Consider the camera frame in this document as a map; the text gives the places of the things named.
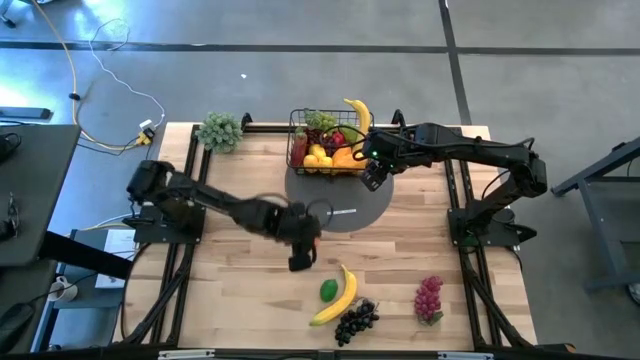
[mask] wooden tabletop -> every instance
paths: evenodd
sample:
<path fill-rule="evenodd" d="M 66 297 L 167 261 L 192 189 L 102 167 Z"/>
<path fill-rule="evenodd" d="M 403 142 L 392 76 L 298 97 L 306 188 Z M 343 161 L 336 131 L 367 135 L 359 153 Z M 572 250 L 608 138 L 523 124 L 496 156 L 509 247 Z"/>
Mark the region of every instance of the wooden tabletop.
<path fill-rule="evenodd" d="M 176 169 L 184 167 L 192 125 L 167 124 L 159 160 Z M 485 126 L 462 130 L 465 136 L 489 138 Z M 238 197 L 284 194 L 286 146 L 286 135 L 245 134 L 235 153 L 211 159 L 207 184 Z M 199 172 L 201 155 L 198 149 L 193 174 Z M 497 172 L 477 164 L 469 168 L 478 196 Z M 319 298 L 324 280 L 337 279 L 341 293 L 342 263 L 358 279 L 357 295 L 379 302 L 380 314 L 375 327 L 358 333 L 345 349 L 471 349 L 460 262 L 450 244 L 445 216 L 449 197 L 444 166 L 414 168 L 394 180 L 391 204 L 375 223 L 351 233 L 323 233 L 316 264 L 297 273 L 287 269 L 289 248 L 249 234 L 231 219 L 209 211 L 191 270 L 180 347 L 337 348 L 335 321 L 321 327 L 308 324 L 325 306 Z M 459 198 L 464 203 L 462 193 Z M 133 269 L 125 301 L 127 333 L 158 296 L 166 252 L 167 245 L 151 245 Z M 520 333 L 535 343 L 516 258 L 501 248 L 487 248 L 486 256 L 497 303 Z M 444 317 L 433 327 L 420 325 L 413 314 L 415 291 L 429 275 L 439 275 L 445 282 L 440 293 Z M 478 309 L 483 335 L 490 341 L 485 308 Z M 173 302 L 163 336 L 172 313 Z M 114 339 L 119 336 L 116 331 Z"/>

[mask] yellow banana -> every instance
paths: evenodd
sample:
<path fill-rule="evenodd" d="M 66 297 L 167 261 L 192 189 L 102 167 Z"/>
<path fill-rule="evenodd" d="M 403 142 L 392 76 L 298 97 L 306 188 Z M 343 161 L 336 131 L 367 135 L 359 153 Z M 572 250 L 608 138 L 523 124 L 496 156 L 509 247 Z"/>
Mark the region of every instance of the yellow banana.
<path fill-rule="evenodd" d="M 311 319 L 309 325 L 318 326 L 328 323 L 336 316 L 342 314 L 342 312 L 345 311 L 349 307 L 349 305 L 351 305 L 351 302 L 356 297 L 356 290 L 358 288 L 358 281 L 356 280 L 356 276 L 353 275 L 349 270 L 347 270 L 344 265 L 340 266 L 342 266 L 342 271 L 344 271 L 345 283 L 344 291 L 342 292 L 340 299 L 317 313 L 313 317 L 313 319 Z"/>
<path fill-rule="evenodd" d="M 367 105 L 365 105 L 360 100 L 344 99 L 344 102 L 351 105 L 353 107 L 353 110 L 356 111 L 356 114 L 358 114 L 358 119 L 360 119 L 360 131 L 362 131 L 366 135 L 369 132 L 369 126 L 371 126 L 371 114 L 369 113 L 369 109 L 367 108 Z M 356 141 L 360 141 L 360 140 L 362 140 L 362 135 L 358 134 Z M 361 149 L 362 149 L 362 143 L 354 145 L 351 150 L 353 153 L 355 153 L 357 150 L 361 150 Z M 358 154 L 355 156 L 355 158 L 358 159 L 361 156 L 362 156 L 361 154 Z"/>

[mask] floor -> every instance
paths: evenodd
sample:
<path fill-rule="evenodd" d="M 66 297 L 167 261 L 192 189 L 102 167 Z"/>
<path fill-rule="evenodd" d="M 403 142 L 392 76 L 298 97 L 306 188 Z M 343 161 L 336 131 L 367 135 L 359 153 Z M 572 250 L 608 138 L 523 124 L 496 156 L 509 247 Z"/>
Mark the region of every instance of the floor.
<path fill-rule="evenodd" d="M 168 121 L 200 121 L 207 111 L 286 121 L 291 109 L 341 108 L 348 96 L 365 100 L 380 122 L 400 108 L 413 123 L 488 125 L 501 142 L 535 136 L 550 184 L 637 136 L 640 3 L 633 0 L 56 0 L 44 9 L 78 49 L 78 117 L 106 142 L 125 143 L 140 122 L 159 119 L 151 101 L 115 83 L 86 51 L 95 29 L 118 17 L 134 44 L 97 54 L 155 96 Z M 18 28 L 0 27 L 0 105 L 46 107 L 51 123 L 70 123 L 64 53 L 29 44 L 55 43 L 53 34 L 30 6 L 16 3 L 8 16 Z M 125 35 L 113 23 L 98 40 L 118 43 Z M 9 41 L 26 48 L 10 49 Z M 495 55 L 497 48 L 507 54 Z M 540 55 L 549 48 L 556 55 Z M 578 50 L 566 56 L 566 48 Z M 111 157 L 78 148 L 50 229 L 67 233 L 126 213 L 127 174 L 144 152 Z M 635 165 L 631 172 L 640 173 Z M 513 208 L 539 232 L 521 254 L 539 342 L 637 357 L 640 307 L 622 289 L 582 291 L 603 267 L 578 194 L 549 193 Z M 53 341 L 104 344 L 111 329 L 88 324 L 113 318 L 112 311 L 61 314 Z"/>

